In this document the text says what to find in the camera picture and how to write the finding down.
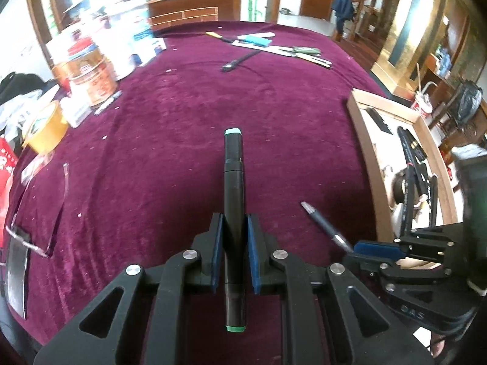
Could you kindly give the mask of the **black electrical tape roll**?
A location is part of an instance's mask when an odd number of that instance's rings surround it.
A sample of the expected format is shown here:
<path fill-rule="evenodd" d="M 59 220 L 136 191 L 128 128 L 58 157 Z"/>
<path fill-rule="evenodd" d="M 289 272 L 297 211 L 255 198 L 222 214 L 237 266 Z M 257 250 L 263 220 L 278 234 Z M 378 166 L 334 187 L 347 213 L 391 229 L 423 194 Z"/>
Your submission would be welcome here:
<path fill-rule="evenodd" d="M 390 210 L 393 211 L 399 204 L 405 202 L 405 184 L 406 169 L 402 169 L 394 175 L 391 183 L 392 199 L 390 201 Z"/>

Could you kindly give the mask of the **black pen on table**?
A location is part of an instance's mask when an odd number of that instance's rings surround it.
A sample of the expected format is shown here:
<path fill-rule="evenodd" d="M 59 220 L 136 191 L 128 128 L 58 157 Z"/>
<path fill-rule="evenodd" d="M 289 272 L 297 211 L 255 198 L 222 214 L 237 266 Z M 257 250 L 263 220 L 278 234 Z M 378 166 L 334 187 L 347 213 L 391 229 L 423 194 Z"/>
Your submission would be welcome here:
<path fill-rule="evenodd" d="M 237 58 L 237 59 L 234 59 L 230 62 L 228 62 L 227 64 L 224 64 L 221 68 L 220 68 L 220 71 L 222 73 L 228 73 L 228 72 L 231 72 L 233 71 L 234 69 L 236 69 L 239 64 L 242 64 L 244 61 L 252 58 L 253 56 L 256 56 L 257 54 L 260 53 L 260 50 L 253 50 L 252 52 L 248 53 L 248 54 L 245 54 L 245 56 L 242 56 L 240 58 Z"/>

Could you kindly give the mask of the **orange tea tin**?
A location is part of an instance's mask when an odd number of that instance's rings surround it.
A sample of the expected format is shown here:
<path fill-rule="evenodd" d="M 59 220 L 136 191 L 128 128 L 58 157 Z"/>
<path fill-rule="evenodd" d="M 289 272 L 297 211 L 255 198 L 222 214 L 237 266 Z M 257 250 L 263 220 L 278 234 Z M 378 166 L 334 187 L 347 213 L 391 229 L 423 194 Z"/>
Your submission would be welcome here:
<path fill-rule="evenodd" d="M 67 66 L 73 97 L 89 107 L 100 105 L 116 92 L 113 65 L 91 37 L 79 38 L 68 49 Z"/>

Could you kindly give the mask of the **red plastic bag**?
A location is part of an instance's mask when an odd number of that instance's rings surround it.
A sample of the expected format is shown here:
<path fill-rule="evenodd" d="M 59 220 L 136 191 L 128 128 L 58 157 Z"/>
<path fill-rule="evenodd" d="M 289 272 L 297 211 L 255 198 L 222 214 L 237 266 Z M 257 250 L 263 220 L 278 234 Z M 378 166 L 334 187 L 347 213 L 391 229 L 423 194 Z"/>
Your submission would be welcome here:
<path fill-rule="evenodd" d="M 9 206 L 9 193 L 12 188 L 13 172 L 18 161 L 3 136 L 0 137 L 0 246 L 4 242 L 4 226 Z"/>

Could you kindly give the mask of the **green-capped black marker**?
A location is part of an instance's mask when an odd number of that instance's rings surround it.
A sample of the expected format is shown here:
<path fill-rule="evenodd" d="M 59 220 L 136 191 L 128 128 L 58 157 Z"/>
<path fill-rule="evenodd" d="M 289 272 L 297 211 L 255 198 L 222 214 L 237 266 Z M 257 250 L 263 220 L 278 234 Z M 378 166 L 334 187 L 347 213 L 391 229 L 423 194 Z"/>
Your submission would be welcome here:
<path fill-rule="evenodd" d="M 225 325 L 230 333 L 246 329 L 245 245 L 242 229 L 245 218 L 244 149 L 241 129 L 230 128 L 224 134 L 224 215 L 228 231 L 225 250 Z"/>

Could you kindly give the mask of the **green pen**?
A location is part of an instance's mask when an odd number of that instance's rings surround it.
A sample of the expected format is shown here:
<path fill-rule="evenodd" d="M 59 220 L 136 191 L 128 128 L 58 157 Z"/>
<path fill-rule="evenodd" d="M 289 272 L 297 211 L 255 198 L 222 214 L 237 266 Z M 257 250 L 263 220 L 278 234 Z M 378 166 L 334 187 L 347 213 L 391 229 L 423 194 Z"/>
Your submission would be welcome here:
<path fill-rule="evenodd" d="M 306 54 L 310 56 L 320 56 L 321 51 L 320 49 L 311 48 L 311 47 L 291 47 L 291 53 L 294 54 Z"/>

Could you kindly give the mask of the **yellow pen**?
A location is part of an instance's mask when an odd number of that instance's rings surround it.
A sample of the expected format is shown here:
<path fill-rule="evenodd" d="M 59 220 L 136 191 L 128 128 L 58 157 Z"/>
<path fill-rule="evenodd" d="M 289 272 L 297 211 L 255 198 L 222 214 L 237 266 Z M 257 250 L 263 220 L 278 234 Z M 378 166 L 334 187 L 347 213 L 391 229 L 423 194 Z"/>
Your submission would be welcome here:
<path fill-rule="evenodd" d="M 232 44 L 235 40 L 231 39 L 231 38 L 228 38 L 228 37 L 225 37 L 225 36 L 222 36 L 216 32 L 213 32 L 213 31 L 207 31 L 205 33 L 207 36 L 211 36 L 212 38 L 215 38 L 217 40 L 221 40 L 227 44 Z"/>

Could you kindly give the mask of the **cardboard tray box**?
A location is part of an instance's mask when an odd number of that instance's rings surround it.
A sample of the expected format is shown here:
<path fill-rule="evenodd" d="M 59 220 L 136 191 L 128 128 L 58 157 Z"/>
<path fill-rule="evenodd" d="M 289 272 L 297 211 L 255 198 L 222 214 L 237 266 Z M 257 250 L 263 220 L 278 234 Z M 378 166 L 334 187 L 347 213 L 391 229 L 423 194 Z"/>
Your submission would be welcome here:
<path fill-rule="evenodd" d="M 405 155 L 397 135 L 399 126 L 408 129 L 416 137 L 427 154 L 425 164 L 428 173 L 438 177 L 437 224 L 458 222 L 447 167 L 420 113 L 385 97 L 358 89 L 352 90 L 347 107 L 366 164 L 376 218 L 377 240 L 392 242 L 399 230 L 399 214 L 390 210 L 392 180 L 397 172 L 406 168 Z M 392 134 L 386 134 L 378 128 L 366 112 L 368 107 L 377 110 Z"/>

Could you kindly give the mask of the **white blue pen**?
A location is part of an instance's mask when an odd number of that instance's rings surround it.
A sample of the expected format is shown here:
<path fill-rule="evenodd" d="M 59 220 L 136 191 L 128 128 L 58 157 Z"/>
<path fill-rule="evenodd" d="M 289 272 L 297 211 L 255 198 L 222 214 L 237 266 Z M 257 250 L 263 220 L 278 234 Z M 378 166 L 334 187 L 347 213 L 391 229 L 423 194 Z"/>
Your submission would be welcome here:
<path fill-rule="evenodd" d="M 275 36 L 274 32 L 262 32 L 262 33 L 252 33 L 247 35 L 237 36 L 237 40 L 254 44 L 260 47 L 268 47 L 272 38 Z"/>

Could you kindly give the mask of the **yellow packing tape roll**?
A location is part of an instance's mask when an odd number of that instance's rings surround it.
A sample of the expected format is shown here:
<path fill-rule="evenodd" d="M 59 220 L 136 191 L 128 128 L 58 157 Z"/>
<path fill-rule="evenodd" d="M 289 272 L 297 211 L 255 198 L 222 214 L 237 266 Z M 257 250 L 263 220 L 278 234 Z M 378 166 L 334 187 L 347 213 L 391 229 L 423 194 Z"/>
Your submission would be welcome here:
<path fill-rule="evenodd" d="M 22 129 L 22 147 L 29 147 L 39 155 L 46 155 L 59 145 L 68 127 L 59 101 L 50 101 L 26 121 Z"/>

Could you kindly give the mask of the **wooden sideboard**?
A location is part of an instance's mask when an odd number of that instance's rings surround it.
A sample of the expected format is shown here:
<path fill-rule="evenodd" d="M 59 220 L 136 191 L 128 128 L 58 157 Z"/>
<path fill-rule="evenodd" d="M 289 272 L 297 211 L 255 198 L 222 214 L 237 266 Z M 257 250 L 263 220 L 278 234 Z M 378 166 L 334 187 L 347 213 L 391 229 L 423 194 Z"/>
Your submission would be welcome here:
<path fill-rule="evenodd" d="M 148 10 L 152 31 L 185 23 L 239 19 L 233 0 L 150 0 Z"/>

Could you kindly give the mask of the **pink-capped black marker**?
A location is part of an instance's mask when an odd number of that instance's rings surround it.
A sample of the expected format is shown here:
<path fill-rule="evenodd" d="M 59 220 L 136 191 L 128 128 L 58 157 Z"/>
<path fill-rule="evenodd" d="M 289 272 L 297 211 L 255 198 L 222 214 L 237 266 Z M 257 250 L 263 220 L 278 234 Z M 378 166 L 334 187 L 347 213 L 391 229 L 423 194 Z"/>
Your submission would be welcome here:
<path fill-rule="evenodd" d="M 403 183 L 404 198 L 403 212 L 400 222 L 400 236 L 407 236 L 411 233 L 414 206 L 428 199 L 428 170 L 424 165 L 427 154 L 422 149 L 419 141 L 408 129 L 399 126 L 397 135 L 405 155 L 406 168 L 404 169 Z"/>

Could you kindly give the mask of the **maroon velvet tablecloth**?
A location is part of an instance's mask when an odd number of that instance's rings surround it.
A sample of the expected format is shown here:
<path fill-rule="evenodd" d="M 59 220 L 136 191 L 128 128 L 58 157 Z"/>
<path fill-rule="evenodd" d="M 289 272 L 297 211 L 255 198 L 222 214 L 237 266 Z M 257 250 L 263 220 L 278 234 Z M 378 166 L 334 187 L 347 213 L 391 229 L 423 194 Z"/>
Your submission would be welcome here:
<path fill-rule="evenodd" d="M 29 257 L 26 319 L 18 319 L 42 347 L 128 265 L 162 265 L 209 228 L 223 209 L 226 129 L 243 135 L 246 208 L 280 248 L 312 265 L 342 259 L 301 201 L 350 242 L 376 238 L 347 102 L 354 89 L 380 88 L 330 38 L 280 25 L 268 27 L 274 44 L 320 49 L 331 68 L 262 52 L 220 71 L 246 51 L 207 31 L 230 38 L 265 29 L 211 22 L 167 30 L 167 49 L 54 149 L 48 176 L 70 165 L 68 200 L 53 256 Z"/>

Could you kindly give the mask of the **blue white box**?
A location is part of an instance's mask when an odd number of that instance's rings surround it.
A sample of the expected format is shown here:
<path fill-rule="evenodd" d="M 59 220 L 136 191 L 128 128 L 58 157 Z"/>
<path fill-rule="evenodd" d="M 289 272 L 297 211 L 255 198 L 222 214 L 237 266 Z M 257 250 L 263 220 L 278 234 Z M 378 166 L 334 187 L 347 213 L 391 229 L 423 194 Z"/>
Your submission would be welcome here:
<path fill-rule="evenodd" d="M 167 49 L 162 37 L 154 37 L 150 29 L 133 36 L 130 46 L 131 56 L 136 67 L 144 66 Z"/>

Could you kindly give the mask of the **black ballpoint pen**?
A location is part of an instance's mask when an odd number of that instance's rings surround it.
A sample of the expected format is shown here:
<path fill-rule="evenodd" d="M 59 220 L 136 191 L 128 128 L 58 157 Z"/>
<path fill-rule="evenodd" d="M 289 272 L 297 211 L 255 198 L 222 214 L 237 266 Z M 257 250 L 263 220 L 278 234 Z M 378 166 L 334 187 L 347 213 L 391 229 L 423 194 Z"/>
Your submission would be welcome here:
<path fill-rule="evenodd" d="M 324 231 L 328 237 L 343 251 L 353 253 L 353 247 L 342 235 L 342 233 L 334 227 L 334 225 L 315 207 L 305 201 L 300 202 L 301 207 L 307 212 L 314 223 Z"/>

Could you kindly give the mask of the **black smartphone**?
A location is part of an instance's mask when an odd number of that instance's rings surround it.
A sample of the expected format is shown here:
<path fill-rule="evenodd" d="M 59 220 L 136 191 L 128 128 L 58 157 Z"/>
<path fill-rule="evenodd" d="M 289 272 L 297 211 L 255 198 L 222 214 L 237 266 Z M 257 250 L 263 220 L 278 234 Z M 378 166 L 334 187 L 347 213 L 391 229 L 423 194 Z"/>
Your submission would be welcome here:
<path fill-rule="evenodd" d="M 17 230 L 19 239 L 12 238 L 7 251 L 6 294 L 11 308 L 26 319 L 26 270 L 28 266 L 30 236 Z"/>

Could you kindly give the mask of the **eyeglasses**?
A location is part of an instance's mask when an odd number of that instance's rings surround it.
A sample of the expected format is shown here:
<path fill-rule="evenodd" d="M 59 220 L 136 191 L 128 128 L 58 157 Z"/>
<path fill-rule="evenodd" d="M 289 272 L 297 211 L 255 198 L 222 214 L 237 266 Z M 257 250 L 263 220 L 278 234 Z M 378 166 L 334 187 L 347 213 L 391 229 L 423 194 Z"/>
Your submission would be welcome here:
<path fill-rule="evenodd" d="M 11 241 L 42 258 L 53 256 L 59 224 L 68 200 L 70 165 L 53 169 L 44 166 L 31 172 L 22 182 L 22 192 L 14 203 L 5 233 Z"/>

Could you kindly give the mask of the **small white label box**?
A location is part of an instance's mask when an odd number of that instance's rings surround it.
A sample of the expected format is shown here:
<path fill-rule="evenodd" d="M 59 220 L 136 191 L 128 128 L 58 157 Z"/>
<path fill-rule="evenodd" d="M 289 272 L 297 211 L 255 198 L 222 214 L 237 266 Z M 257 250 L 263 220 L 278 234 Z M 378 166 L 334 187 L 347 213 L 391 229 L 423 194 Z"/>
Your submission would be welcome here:
<path fill-rule="evenodd" d="M 59 102 L 62 115 L 68 124 L 76 129 L 91 114 L 89 105 L 79 99 L 64 97 Z"/>

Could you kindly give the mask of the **teal-capped black marker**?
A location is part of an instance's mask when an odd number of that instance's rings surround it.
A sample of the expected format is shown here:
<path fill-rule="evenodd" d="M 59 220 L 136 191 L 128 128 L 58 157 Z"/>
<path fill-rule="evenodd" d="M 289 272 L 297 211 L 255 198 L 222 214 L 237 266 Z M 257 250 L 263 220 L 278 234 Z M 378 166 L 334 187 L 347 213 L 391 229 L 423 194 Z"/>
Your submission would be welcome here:
<path fill-rule="evenodd" d="M 429 227 L 434 228 L 437 224 L 437 206 L 438 206 L 438 177 L 432 175 L 429 178 Z"/>

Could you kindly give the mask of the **grey-capped black marker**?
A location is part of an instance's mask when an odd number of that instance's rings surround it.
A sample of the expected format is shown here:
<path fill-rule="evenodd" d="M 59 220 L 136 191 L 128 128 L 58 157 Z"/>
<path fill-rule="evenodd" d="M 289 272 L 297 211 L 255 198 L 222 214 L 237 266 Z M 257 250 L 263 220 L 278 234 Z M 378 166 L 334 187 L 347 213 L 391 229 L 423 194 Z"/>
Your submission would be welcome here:
<path fill-rule="evenodd" d="M 377 112 L 376 109 L 371 108 L 371 107 L 368 107 L 368 108 L 366 108 L 366 112 L 368 113 L 368 115 L 370 115 L 370 117 L 372 118 L 372 120 L 376 123 L 376 125 L 378 126 L 378 128 L 382 132 L 384 132 L 386 134 L 392 134 L 389 126 L 387 125 L 387 123 L 385 123 L 384 119 Z"/>

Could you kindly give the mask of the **person in background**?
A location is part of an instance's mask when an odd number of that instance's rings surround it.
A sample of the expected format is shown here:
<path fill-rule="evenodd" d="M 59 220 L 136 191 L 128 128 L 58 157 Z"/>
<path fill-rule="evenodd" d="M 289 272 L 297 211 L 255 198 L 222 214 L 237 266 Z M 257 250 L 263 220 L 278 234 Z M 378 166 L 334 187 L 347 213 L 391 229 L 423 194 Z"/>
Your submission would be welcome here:
<path fill-rule="evenodd" d="M 336 29 L 333 34 L 333 39 L 340 42 L 343 35 L 343 28 L 346 21 L 351 21 L 354 18 L 355 10 L 352 0 L 334 0 L 332 10 L 335 13 Z"/>

